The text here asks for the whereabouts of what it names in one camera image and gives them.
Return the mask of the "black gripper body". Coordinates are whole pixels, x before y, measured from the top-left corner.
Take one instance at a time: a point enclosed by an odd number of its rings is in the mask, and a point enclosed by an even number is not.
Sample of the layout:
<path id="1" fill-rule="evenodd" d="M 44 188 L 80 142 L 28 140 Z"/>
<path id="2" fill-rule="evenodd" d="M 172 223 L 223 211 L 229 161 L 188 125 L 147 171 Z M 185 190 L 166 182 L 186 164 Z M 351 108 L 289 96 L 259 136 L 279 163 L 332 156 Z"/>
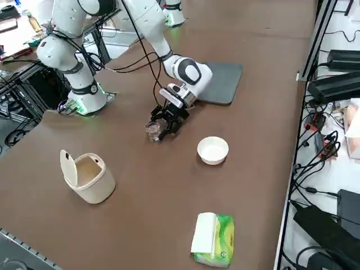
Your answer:
<path id="1" fill-rule="evenodd" d="M 184 106 L 178 108 L 174 104 L 170 103 L 163 107 L 163 118 L 166 122 L 171 120 L 186 120 L 188 117 L 189 113 Z"/>

